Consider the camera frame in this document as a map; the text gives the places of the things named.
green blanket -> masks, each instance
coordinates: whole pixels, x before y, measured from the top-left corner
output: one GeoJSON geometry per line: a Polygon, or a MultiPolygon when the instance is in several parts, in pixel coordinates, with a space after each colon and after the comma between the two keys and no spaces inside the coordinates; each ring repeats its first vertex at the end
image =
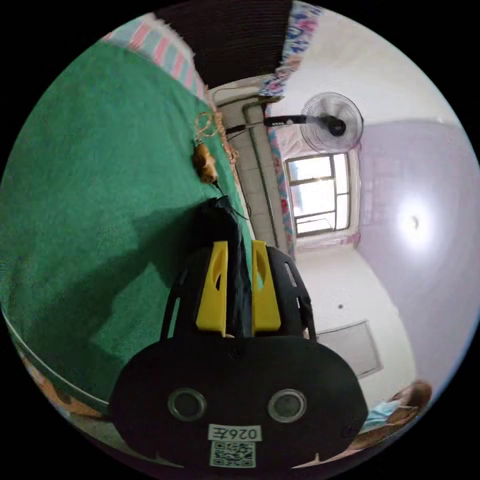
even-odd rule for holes
{"type": "MultiPolygon", "coordinates": [[[[206,110],[153,63],[99,42],[53,82],[11,152],[0,190],[2,310],[34,365],[103,412],[122,367],[159,338],[194,208],[218,196],[191,160],[192,124],[206,110]]],[[[241,212],[218,135],[206,142],[241,212]]]]}

wall fan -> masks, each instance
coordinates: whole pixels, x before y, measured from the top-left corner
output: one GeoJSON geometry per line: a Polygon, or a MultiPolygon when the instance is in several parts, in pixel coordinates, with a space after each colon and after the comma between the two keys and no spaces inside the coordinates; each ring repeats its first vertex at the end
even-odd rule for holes
{"type": "Polygon", "coordinates": [[[364,129],[364,119],[357,106],[346,96],[324,92],[312,97],[301,115],[264,118],[261,122],[237,125],[226,134],[264,124],[266,127],[300,125],[303,139],[316,152],[346,153],[357,145],[364,129]]]}

pink striped fabric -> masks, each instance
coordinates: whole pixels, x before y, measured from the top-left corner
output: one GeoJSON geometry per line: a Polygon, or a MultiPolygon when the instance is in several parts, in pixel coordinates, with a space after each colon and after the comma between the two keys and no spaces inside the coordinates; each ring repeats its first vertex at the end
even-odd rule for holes
{"type": "Polygon", "coordinates": [[[174,78],[178,79],[180,72],[182,71],[182,65],[184,63],[184,56],[181,52],[178,52],[176,55],[175,65],[173,66],[172,75],[174,78]]]}
{"type": "Polygon", "coordinates": [[[165,60],[165,52],[169,46],[169,39],[163,36],[158,42],[158,46],[153,54],[153,59],[157,65],[163,65],[165,60]]]}
{"type": "Polygon", "coordinates": [[[137,28],[136,32],[131,36],[129,46],[136,50],[141,49],[142,45],[144,44],[145,37],[149,34],[151,30],[152,29],[148,25],[142,23],[137,28]]]}
{"type": "Polygon", "coordinates": [[[168,29],[165,33],[160,33],[141,18],[136,18],[107,33],[102,40],[150,58],[161,68],[165,67],[165,62],[168,61],[168,73],[192,94],[207,103],[205,84],[197,73],[195,65],[177,47],[175,35],[172,30],[169,34],[168,29]],[[171,52],[172,47],[175,52],[173,68],[170,66],[171,59],[167,59],[167,52],[171,52]],[[188,66],[187,73],[182,75],[186,66],[188,66]]]}

lavender wall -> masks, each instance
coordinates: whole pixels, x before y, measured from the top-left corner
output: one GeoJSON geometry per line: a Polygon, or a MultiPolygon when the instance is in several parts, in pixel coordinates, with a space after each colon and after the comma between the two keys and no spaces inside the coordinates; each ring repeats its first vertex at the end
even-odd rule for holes
{"type": "Polygon", "coordinates": [[[358,251],[399,310],[418,376],[438,395],[478,323],[477,159],[463,130],[427,121],[366,126],[361,143],[358,251]],[[420,245],[400,228],[408,204],[427,226],[420,245]]]}

sticker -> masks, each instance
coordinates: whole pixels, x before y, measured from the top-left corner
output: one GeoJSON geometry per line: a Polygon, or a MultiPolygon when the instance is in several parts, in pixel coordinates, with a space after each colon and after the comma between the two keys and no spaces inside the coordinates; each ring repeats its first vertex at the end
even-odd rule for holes
{"type": "Polygon", "coordinates": [[[256,445],[254,441],[213,441],[211,443],[210,466],[254,469],[256,467],[256,445]]]}
{"type": "Polygon", "coordinates": [[[208,439],[212,442],[261,442],[262,427],[260,425],[233,426],[210,423],[208,439]]]}

